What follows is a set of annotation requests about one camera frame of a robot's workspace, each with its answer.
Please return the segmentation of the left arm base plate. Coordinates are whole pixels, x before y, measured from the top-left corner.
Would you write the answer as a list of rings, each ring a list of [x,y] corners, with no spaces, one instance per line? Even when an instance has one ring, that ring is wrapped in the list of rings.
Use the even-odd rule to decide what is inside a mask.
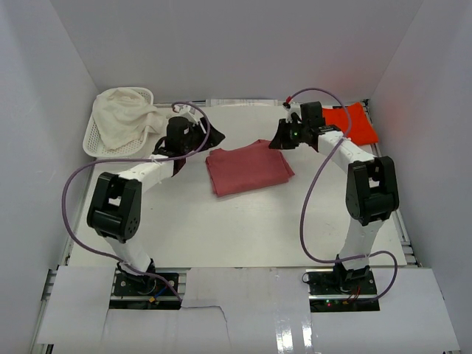
[[[111,289],[109,308],[112,310],[179,310],[180,296],[184,295],[184,274],[177,271],[157,271],[152,265],[148,271],[158,274],[167,280],[153,277],[127,274],[118,265],[115,270],[114,282]]]

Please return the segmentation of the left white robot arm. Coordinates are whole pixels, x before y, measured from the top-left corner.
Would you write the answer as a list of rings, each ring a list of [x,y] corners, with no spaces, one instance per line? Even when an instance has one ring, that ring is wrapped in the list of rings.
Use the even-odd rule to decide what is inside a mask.
[[[87,224],[105,239],[119,258],[118,269],[139,294],[149,294],[156,285],[155,265],[138,231],[142,195],[151,187],[176,175],[185,156],[218,146],[225,135],[202,118],[171,117],[166,133],[155,145],[152,162],[144,162],[118,174],[100,174],[87,214]]]

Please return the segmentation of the pink t shirt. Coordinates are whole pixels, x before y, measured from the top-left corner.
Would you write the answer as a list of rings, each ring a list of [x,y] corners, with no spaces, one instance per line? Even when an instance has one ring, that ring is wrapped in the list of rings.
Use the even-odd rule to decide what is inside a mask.
[[[224,197],[289,182],[294,171],[269,144],[258,139],[238,149],[211,151],[206,167],[214,194]]]

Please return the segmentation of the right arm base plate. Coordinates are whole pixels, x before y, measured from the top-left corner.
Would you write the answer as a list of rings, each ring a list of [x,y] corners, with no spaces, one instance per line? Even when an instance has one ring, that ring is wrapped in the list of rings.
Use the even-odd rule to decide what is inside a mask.
[[[356,271],[345,271],[341,263],[333,269],[306,271],[302,282],[308,286],[311,313],[380,310],[375,278],[368,265]]]

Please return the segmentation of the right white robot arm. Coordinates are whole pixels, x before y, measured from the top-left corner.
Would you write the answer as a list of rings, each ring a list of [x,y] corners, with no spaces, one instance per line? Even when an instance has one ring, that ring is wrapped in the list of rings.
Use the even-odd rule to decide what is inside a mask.
[[[320,102],[295,105],[286,101],[283,107],[287,116],[279,120],[269,147],[293,150],[306,144],[347,176],[345,204],[350,224],[329,279],[338,292],[350,294],[367,279],[373,243],[399,207],[395,163],[388,156],[366,152],[339,127],[327,124]]]

